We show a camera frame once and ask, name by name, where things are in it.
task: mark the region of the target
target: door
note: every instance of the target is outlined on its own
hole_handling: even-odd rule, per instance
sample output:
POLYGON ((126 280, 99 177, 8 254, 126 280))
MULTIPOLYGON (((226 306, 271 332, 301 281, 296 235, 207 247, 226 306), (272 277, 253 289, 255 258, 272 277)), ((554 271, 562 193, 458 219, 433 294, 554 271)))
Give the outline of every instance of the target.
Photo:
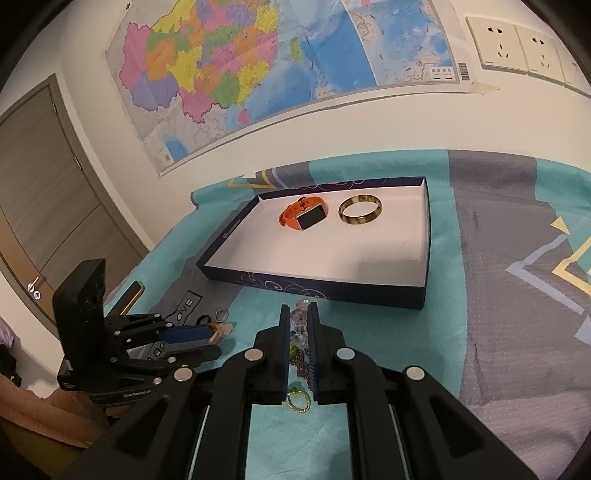
POLYGON ((53 293, 79 262, 106 258, 110 292, 141 260, 72 152, 49 85, 0 124, 0 254, 51 320, 53 293))

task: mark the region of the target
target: smartwatch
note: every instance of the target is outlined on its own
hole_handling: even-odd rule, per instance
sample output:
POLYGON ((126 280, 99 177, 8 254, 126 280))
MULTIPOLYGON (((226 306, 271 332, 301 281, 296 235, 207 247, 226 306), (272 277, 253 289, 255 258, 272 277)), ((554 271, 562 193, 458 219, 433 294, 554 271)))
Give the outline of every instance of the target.
POLYGON ((294 230, 307 230, 326 218, 328 208, 320 197, 302 197, 289 205, 281 215, 279 223, 294 230))

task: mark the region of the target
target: yellow triangle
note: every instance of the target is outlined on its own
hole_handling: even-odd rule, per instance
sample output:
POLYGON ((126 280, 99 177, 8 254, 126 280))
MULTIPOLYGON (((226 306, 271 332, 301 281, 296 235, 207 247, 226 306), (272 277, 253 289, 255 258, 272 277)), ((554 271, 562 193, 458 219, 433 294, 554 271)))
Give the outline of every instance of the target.
POLYGON ((561 232, 566 233, 567 235, 570 235, 569 229, 566 228, 566 224, 564 223, 564 220, 562 220, 562 217, 558 217, 554 222, 552 222, 550 224, 551 226, 553 226, 554 228, 557 228, 558 230, 560 230, 561 232))

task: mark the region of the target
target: wall socket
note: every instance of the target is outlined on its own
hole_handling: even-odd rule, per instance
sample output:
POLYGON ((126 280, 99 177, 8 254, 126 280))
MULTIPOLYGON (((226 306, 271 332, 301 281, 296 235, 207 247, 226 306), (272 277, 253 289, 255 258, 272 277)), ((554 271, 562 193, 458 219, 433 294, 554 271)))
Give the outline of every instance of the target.
POLYGON ((562 72, 564 73, 564 86, 591 97, 591 86, 587 81, 587 77, 573 58, 571 52, 569 52, 569 49, 560 42, 556 42, 556 49, 558 50, 558 57, 560 58, 562 72))
POLYGON ((564 74, 554 40, 520 25, 515 28, 523 46, 528 73, 563 85, 564 74))
POLYGON ((527 73, 527 63, 515 26, 481 17, 466 17, 485 69, 527 73))

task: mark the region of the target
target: box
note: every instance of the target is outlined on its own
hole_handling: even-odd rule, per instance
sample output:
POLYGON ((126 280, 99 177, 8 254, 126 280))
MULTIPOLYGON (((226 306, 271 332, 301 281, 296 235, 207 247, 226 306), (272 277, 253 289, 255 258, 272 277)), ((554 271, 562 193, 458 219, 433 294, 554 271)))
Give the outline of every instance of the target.
MULTIPOLYGON (((375 209, 357 203, 346 214, 375 209)), ((390 307, 425 303, 431 220, 427 179, 358 180, 256 195, 214 239, 197 266, 211 279, 266 290, 390 307), (346 199, 372 194, 383 205, 374 221, 339 217, 346 199), (303 196, 320 196, 327 218, 305 231, 278 217, 303 196)))

